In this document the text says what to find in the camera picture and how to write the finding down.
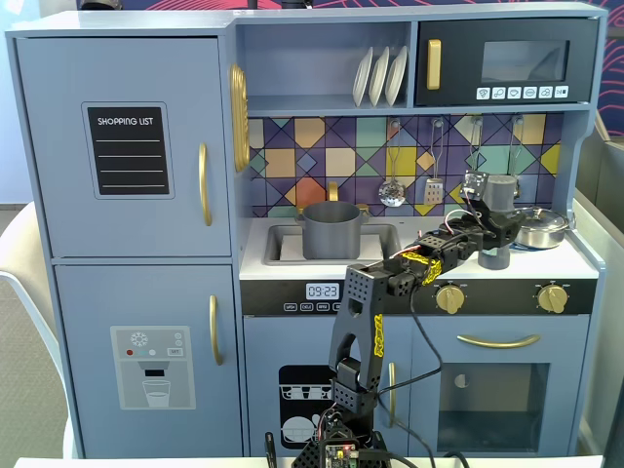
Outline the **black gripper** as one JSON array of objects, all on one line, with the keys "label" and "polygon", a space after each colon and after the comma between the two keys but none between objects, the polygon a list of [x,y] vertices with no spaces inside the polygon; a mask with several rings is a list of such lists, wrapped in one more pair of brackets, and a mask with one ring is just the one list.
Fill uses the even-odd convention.
[{"label": "black gripper", "polygon": [[467,211],[460,219],[458,243],[473,243],[477,250],[491,250],[508,246],[517,238],[519,213],[492,213],[483,202],[468,203]]}]

